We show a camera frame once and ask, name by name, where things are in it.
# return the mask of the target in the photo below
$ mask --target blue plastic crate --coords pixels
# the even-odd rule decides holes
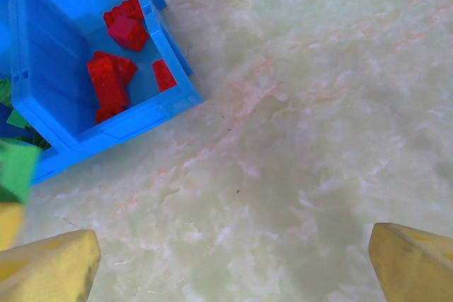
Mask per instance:
[[[202,102],[159,15],[165,1],[139,0],[151,35],[140,53],[121,49],[107,35],[103,14],[122,1],[0,0],[0,74],[11,74],[13,106],[52,145],[42,152],[36,182]],[[86,69],[96,50],[129,58],[139,68],[127,88],[131,108],[98,125]],[[163,93],[151,67],[159,59],[177,83]]]

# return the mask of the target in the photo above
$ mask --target yellow object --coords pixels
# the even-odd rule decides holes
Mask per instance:
[[[101,260],[94,231],[0,252],[0,302],[84,302]]]
[[[20,203],[0,203],[0,251],[14,244],[22,226],[23,210]]]
[[[453,239],[377,223],[369,257],[388,302],[453,301]]]

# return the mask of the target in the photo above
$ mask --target red lego brick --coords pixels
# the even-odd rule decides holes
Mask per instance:
[[[114,54],[110,54],[107,52],[102,51],[94,52],[93,57],[94,59],[99,59],[102,57],[111,57],[116,59],[117,70],[119,71],[119,74],[121,76],[122,81],[124,82],[124,85],[128,86],[130,81],[132,80],[132,77],[135,75],[135,72],[137,72],[137,66],[134,64],[134,62],[128,58],[115,56]]]
[[[149,39],[148,32],[135,19],[119,16],[108,28],[107,33],[123,49],[140,52]]]
[[[118,16],[143,21],[144,16],[139,0],[124,0],[119,6],[115,6],[110,11],[105,12],[103,17],[108,28]]]
[[[124,0],[121,3],[120,8],[124,17],[135,19],[136,21],[144,20],[139,0]]]
[[[105,120],[109,120],[111,117],[123,112],[125,109],[122,107],[116,108],[101,108],[96,110],[96,124],[100,124]]]
[[[126,88],[112,57],[92,59],[88,72],[101,108],[116,108],[130,105]]]
[[[153,72],[156,77],[159,92],[164,92],[177,85],[163,59],[153,63]]]

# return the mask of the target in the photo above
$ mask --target light green marble floor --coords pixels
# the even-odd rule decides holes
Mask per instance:
[[[391,221],[453,236],[453,0],[168,0],[205,103],[38,185],[90,301],[384,302]]]

